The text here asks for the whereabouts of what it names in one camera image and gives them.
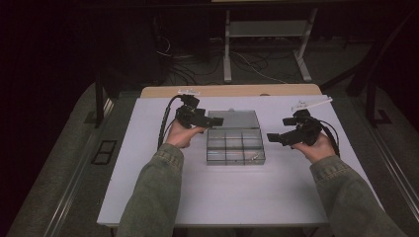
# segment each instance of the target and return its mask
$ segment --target dark background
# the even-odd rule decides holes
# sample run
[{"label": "dark background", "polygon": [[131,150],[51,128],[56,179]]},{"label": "dark background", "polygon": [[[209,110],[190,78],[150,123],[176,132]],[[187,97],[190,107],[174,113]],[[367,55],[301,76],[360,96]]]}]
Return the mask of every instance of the dark background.
[{"label": "dark background", "polygon": [[[68,0],[0,4],[0,124],[4,153],[0,236],[4,236],[75,103],[95,81],[97,72],[101,72],[111,97],[117,97],[121,90],[158,85],[165,73],[154,53],[158,37],[170,38],[176,46],[188,47],[205,58],[209,56],[208,38],[223,38],[224,14],[166,12],[156,25],[151,23],[155,15],[150,13],[91,15],[80,12]],[[288,18],[305,11],[294,8],[282,15],[276,11],[240,11],[233,12],[232,17]],[[388,33],[396,16],[393,5],[327,6],[319,9],[312,39],[373,40]],[[374,76],[419,128],[419,114],[413,110],[419,89],[417,26],[418,12],[388,49]]]}]

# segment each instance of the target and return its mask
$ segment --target green sleeve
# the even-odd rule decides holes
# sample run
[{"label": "green sleeve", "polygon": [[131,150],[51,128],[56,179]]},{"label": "green sleeve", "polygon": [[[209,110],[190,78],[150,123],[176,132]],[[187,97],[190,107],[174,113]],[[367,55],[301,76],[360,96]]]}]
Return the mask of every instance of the green sleeve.
[{"label": "green sleeve", "polygon": [[179,207],[184,157],[163,144],[142,168],[118,228],[118,236],[172,236]]},{"label": "green sleeve", "polygon": [[338,156],[324,158],[310,170],[335,236],[406,236],[367,182]]}]

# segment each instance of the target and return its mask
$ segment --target gray floor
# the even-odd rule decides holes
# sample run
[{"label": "gray floor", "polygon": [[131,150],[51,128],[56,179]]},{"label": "gray floor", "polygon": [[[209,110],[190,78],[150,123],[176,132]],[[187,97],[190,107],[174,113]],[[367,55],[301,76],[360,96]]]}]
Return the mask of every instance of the gray floor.
[{"label": "gray floor", "polygon": [[[256,61],[260,55],[267,56],[272,52],[266,60],[268,63],[265,60],[258,62],[261,67],[267,66],[260,73],[287,83],[303,83],[298,74],[298,64],[291,56],[292,50],[297,46],[295,42],[281,39],[275,41],[275,47],[262,41],[256,44],[258,43],[260,47],[256,51],[259,56],[254,52],[244,52],[240,43],[233,44],[232,50],[248,61]],[[342,45],[343,42],[339,39],[309,44],[304,59],[313,83],[320,85],[352,67],[364,57],[370,47],[368,44],[350,44],[344,49]],[[220,50],[220,47],[214,50],[215,56],[210,63],[199,62],[188,57],[187,52],[181,52],[182,54],[177,55],[180,59],[176,60],[178,64],[175,67],[190,75],[192,72],[185,67],[194,71],[194,78],[199,84],[223,84]],[[232,84],[279,83],[252,72],[250,67],[239,61],[242,58],[239,54],[233,55],[236,63],[231,63]],[[210,75],[198,75],[213,71]],[[171,74],[163,86],[185,85],[184,80]],[[364,119],[365,95],[348,98],[344,92],[348,83],[349,80],[343,81],[324,94],[334,99],[332,105],[336,114],[382,206],[402,230],[409,236],[416,236],[419,233],[419,223],[388,172],[374,134],[378,133],[382,137],[411,182],[412,188],[418,190],[418,133],[386,93],[380,90],[377,93],[377,108],[384,110],[392,123],[371,128]],[[113,100],[112,109],[107,113],[104,123],[95,128],[94,124],[86,123],[86,118],[95,110],[94,85],[86,89],[74,107],[8,236],[111,236],[110,229],[98,225],[96,219],[138,95],[138,92],[121,93],[119,99]],[[90,160],[102,140],[116,140],[117,149],[109,165],[92,165]]]}]

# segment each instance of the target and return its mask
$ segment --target metal stand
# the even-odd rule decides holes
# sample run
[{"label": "metal stand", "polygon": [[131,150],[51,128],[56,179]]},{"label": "metal stand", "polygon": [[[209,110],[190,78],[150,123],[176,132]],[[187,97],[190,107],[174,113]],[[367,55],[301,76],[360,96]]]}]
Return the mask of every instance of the metal stand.
[{"label": "metal stand", "polygon": [[95,72],[96,83],[96,127],[101,125],[102,120],[105,117],[104,113],[104,88],[102,86],[101,75],[99,71]]},{"label": "metal stand", "polygon": [[115,229],[117,229],[117,228],[110,228],[111,237],[115,237]]},{"label": "metal stand", "polygon": [[230,11],[225,17],[224,83],[231,83],[230,38],[243,37],[301,37],[301,45],[294,52],[294,58],[304,82],[311,82],[311,76],[304,62],[304,51],[314,25],[317,8],[311,10],[308,20],[303,21],[260,21],[230,22]]},{"label": "metal stand", "polygon": [[368,121],[372,126],[377,126],[379,123],[390,123],[391,121],[384,111],[378,111],[381,115],[381,118],[375,118],[377,81],[375,81],[372,77],[388,47],[397,37],[404,24],[410,19],[417,8],[418,5],[413,8],[407,7],[407,14],[403,15],[404,17],[386,38],[377,40],[371,47],[366,57],[358,65],[343,72],[334,79],[320,85],[321,91],[324,91],[334,84],[343,81],[349,76],[355,74],[354,78],[346,89],[348,95],[357,97],[367,86],[366,117]]}]

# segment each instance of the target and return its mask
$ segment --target wooden table edge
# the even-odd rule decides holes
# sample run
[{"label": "wooden table edge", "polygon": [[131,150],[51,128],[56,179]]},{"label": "wooden table edge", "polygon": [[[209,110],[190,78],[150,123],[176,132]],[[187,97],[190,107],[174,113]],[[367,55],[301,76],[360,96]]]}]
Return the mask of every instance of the wooden table edge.
[{"label": "wooden table edge", "polygon": [[322,95],[315,84],[264,84],[146,87],[140,98],[170,98],[178,95],[179,90],[191,89],[200,92],[199,97]]}]

